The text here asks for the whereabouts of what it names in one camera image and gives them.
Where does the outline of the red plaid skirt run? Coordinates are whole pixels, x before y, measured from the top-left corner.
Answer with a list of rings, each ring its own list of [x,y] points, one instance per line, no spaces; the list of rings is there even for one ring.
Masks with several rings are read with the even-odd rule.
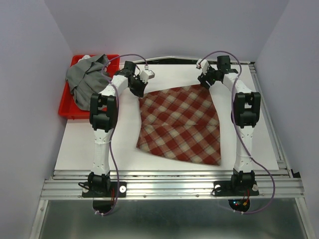
[[[150,92],[139,107],[139,150],[177,161],[221,164],[220,123],[208,89],[191,85]]]

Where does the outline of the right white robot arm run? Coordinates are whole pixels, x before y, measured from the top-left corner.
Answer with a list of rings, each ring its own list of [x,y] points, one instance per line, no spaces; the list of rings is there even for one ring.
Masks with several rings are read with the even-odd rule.
[[[211,87],[221,82],[231,92],[231,121],[237,135],[236,159],[230,180],[216,181],[212,195],[216,197],[259,195],[251,160],[253,132],[260,119],[261,94],[252,91],[240,79],[242,69],[231,68],[228,55],[217,57],[217,68],[206,59],[199,59],[200,84]]]

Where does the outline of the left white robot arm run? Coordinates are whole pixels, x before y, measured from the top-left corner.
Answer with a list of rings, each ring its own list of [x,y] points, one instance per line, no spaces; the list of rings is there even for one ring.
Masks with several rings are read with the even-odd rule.
[[[109,197],[115,188],[111,185],[109,152],[119,113],[119,95],[130,89],[133,95],[142,98],[148,80],[155,77],[146,64],[135,74],[137,65],[126,61],[123,69],[117,71],[109,84],[90,99],[89,122],[94,130],[93,167],[83,186],[84,197]]]

